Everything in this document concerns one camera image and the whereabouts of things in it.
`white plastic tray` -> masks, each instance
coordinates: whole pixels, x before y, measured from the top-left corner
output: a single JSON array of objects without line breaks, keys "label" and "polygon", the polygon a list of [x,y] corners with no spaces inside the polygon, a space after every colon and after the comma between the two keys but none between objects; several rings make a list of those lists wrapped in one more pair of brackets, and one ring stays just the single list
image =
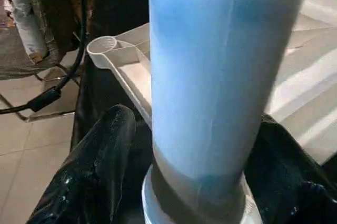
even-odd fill
[{"label": "white plastic tray", "polygon": [[113,72],[152,128],[149,24],[116,37],[99,37],[88,44],[87,51],[96,67]]}]

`tiled floor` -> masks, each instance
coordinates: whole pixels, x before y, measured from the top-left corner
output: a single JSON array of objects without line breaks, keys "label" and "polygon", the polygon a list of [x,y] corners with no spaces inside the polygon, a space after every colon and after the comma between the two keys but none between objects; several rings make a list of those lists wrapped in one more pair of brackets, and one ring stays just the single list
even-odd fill
[{"label": "tiled floor", "polygon": [[[14,105],[27,102],[56,82],[34,77],[0,81],[0,93]],[[62,98],[42,114],[72,110],[78,87],[70,82]],[[0,115],[0,223],[24,224],[69,153],[73,115],[25,123]]]}]

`blue cylinder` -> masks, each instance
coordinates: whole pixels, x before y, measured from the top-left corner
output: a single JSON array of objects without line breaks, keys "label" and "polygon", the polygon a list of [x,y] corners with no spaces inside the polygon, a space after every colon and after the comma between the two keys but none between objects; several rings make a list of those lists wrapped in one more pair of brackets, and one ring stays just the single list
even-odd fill
[{"label": "blue cylinder", "polygon": [[150,0],[155,166],[201,223],[240,222],[239,181],[300,3]]}]

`black cord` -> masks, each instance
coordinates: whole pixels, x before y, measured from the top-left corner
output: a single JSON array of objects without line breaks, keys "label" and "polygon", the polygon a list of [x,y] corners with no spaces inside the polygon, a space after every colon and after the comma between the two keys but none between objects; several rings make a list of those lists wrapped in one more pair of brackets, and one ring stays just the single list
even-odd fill
[{"label": "black cord", "polygon": [[62,81],[55,87],[56,90],[61,90],[71,78],[75,75],[77,69],[79,68],[83,54],[85,51],[85,42],[86,42],[86,0],[81,0],[81,36],[80,36],[80,45],[78,48],[78,53],[76,60],[71,67],[68,74],[62,79]]},{"label": "black cord", "polygon": [[15,113],[15,112],[20,112],[22,110],[27,109],[27,104],[26,105],[22,105],[22,106],[17,106],[17,107],[11,107],[11,108],[6,108],[6,109],[1,109],[0,110],[0,115],[4,115],[4,114],[10,114],[10,113]]},{"label": "black cord", "polygon": [[61,97],[61,89],[73,78],[73,76],[75,75],[77,69],[79,68],[82,58],[83,58],[83,54],[85,51],[85,43],[86,43],[86,18],[87,18],[87,14],[86,14],[86,0],[81,0],[81,40],[80,40],[80,45],[78,48],[78,53],[75,59],[75,62],[73,64],[73,66],[71,67],[69,73],[62,79],[62,81],[44,91],[43,93],[41,93],[40,95],[38,95],[37,97],[35,97],[34,99],[31,99],[29,102],[27,102],[26,105],[22,105],[22,106],[17,106],[17,107],[12,107],[12,108],[6,108],[6,109],[1,109],[0,110],[0,115],[3,114],[10,114],[10,113],[16,113],[22,110],[26,110],[26,109],[31,109],[34,112],[37,112],[39,110],[41,110],[42,108],[48,106],[49,104],[51,104],[52,102],[58,100]]}]

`cable connector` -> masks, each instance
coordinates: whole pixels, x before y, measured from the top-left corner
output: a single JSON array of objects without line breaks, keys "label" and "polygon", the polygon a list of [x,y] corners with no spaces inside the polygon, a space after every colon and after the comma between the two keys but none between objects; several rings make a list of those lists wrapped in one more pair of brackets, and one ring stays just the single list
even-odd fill
[{"label": "cable connector", "polygon": [[27,108],[34,112],[41,110],[61,97],[61,91],[54,87],[44,91],[27,103]]}]

